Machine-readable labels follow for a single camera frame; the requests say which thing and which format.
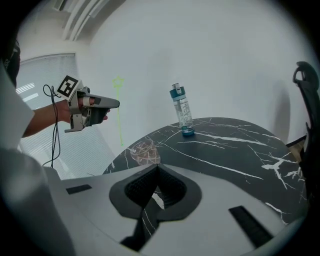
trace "window blind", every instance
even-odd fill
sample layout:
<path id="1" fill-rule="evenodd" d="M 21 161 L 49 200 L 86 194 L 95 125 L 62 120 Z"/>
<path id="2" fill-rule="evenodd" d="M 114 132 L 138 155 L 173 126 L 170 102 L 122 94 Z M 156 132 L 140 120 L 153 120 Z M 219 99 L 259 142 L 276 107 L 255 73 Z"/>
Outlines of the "window blind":
<path id="1" fill-rule="evenodd" d="M 78 77 L 75 54 L 55 54 L 23 61 L 17 77 L 16 92 L 33 110 L 52 104 L 51 98 L 43 93 L 48 84 L 55 89 L 66 75 Z M 61 154 L 53 162 L 61 179 L 74 179 L 101 175 L 115 158 L 100 131 L 93 125 L 82 131 L 65 133 L 70 125 L 58 123 Z M 51 159 L 54 125 L 23 138 L 21 151 L 35 158 L 41 165 Z M 58 142 L 55 156 L 58 155 Z"/>

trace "bottle lid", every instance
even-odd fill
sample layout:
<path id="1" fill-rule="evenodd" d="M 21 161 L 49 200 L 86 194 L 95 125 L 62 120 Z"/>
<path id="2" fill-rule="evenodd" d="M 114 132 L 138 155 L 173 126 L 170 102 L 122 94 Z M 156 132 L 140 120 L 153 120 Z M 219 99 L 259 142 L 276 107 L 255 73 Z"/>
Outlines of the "bottle lid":
<path id="1" fill-rule="evenodd" d="M 178 82 L 172 85 L 172 90 L 170 91 L 171 98 L 175 98 L 185 94 L 185 88 L 183 86 L 180 87 Z"/>

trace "water bottle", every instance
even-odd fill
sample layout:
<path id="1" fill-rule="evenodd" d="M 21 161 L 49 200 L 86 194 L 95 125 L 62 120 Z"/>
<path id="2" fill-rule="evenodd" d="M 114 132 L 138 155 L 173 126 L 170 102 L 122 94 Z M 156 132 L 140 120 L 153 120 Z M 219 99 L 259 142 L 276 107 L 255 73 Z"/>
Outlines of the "water bottle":
<path id="1" fill-rule="evenodd" d="M 172 85 L 170 91 L 173 105 L 178 116 L 181 132 L 183 136 L 190 136 L 195 133 L 194 123 L 192 121 L 189 103 L 186 97 L 186 91 L 179 83 Z"/>

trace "round table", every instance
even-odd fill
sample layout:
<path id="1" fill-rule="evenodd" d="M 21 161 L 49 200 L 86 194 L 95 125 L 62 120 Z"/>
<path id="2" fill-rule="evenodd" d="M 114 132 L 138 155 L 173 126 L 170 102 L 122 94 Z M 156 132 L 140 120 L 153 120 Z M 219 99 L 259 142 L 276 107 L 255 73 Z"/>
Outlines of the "round table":
<path id="1" fill-rule="evenodd" d="M 130 149 L 153 140 L 161 163 L 227 180 L 271 207 L 285 225 L 293 222 L 307 204 L 305 182 L 296 159 L 275 135 L 253 123 L 224 117 L 193 120 L 195 134 L 182 136 L 178 123 L 151 132 L 126 148 L 103 174 L 114 173 L 138 163 Z M 162 195 L 156 189 L 148 211 L 161 210 Z M 152 221 L 145 221 L 152 235 Z"/>

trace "forearm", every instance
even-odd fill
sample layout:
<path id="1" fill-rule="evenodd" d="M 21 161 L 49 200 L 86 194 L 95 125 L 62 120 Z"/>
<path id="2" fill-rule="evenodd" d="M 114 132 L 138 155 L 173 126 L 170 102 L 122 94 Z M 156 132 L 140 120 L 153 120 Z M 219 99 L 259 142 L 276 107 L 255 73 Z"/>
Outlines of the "forearm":
<path id="1" fill-rule="evenodd" d="M 55 111 L 52 105 L 35 109 L 34 116 L 26 128 L 23 137 L 34 135 L 56 122 Z"/>

